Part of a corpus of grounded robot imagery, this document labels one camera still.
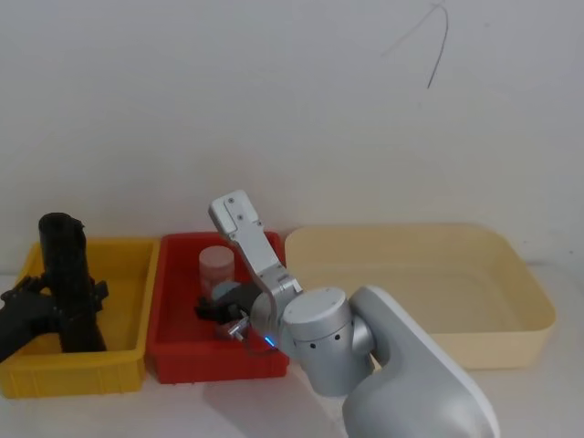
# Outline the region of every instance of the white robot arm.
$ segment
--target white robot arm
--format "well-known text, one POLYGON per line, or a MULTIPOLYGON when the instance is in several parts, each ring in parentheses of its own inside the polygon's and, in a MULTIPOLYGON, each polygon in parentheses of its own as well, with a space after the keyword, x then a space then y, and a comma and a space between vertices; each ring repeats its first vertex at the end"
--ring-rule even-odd
POLYGON ((500 437, 480 388, 390 294, 375 286, 361 287, 351 299, 336 287, 303 293, 243 191, 213 201, 209 214, 263 291, 232 335, 241 339, 251 324, 299 361, 315 392, 347 395, 349 437, 500 437), (381 370, 373 372, 372 358, 381 370))

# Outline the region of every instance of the cream plastic tub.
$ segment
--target cream plastic tub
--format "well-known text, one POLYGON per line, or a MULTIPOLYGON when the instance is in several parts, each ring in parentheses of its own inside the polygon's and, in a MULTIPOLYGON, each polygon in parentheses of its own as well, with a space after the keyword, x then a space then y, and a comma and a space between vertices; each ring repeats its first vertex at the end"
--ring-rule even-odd
POLYGON ((286 257, 305 290, 383 287, 470 370, 531 365, 556 321, 527 265, 480 226, 305 227, 287 238, 286 257))

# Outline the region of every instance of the black object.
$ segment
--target black object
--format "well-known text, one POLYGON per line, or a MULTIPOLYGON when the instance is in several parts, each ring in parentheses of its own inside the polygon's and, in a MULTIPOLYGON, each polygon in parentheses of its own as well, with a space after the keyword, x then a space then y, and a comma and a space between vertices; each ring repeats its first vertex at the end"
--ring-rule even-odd
POLYGON ((27 276, 0 298, 0 361, 35 337, 58 333, 63 352, 105 351, 97 324, 108 287, 89 276, 83 224, 64 213, 38 222, 45 273, 27 276), (50 295, 41 293, 48 288, 50 295))
POLYGON ((199 306, 194 311, 199 319, 226 324, 241 319, 242 312, 251 315, 252 306, 261 293, 262 289, 255 283, 246 283, 234 287, 214 301, 200 298, 199 306))

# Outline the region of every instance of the white wall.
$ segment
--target white wall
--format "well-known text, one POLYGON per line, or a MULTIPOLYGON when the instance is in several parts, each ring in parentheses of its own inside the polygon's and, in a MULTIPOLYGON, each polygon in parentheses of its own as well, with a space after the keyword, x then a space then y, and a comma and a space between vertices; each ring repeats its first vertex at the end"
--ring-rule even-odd
POLYGON ((579 0, 5 0, 0 269, 37 219, 89 234, 471 221, 584 266, 579 0))

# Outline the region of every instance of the plastic container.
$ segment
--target plastic container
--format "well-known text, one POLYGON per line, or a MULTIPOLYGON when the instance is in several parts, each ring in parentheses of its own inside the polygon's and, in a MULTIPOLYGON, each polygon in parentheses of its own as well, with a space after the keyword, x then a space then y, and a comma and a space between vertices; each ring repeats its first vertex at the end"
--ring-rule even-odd
MULTIPOLYGON (((284 262, 278 235, 266 236, 284 262)), ((284 376, 288 358, 270 350, 253 332, 247 346, 237 340, 218 339, 217 325, 194 314, 201 296, 198 255, 213 245, 225 245, 225 241, 217 233, 167 235, 162 239, 147 343, 148 357, 159 382, 284 376)), ((239 254, 235 254, 235 280, 251 281, 239 254)))
MULTIPOLYGON (((106 280, 109 296, 98 313, 108 351, 62 353, 58 335, 36 338, 0 365, 7 398, 138 391, 159 253, 157 239, 88 239, 89 272, 106 280)), ((33 245, 19 278, 42 273, 33 245)))
POLYGON ((286 253, 305 290, 383 287, 470 370, 531 365, 556 321, 527 265, 480 226, 307 227, 288 237, 286 253))
POLYGON ((225 246, 209 246, 199 254, 199 277, 201 294, 212 298, 215 286, 233 282, 235 278, 235 255, 225 246))

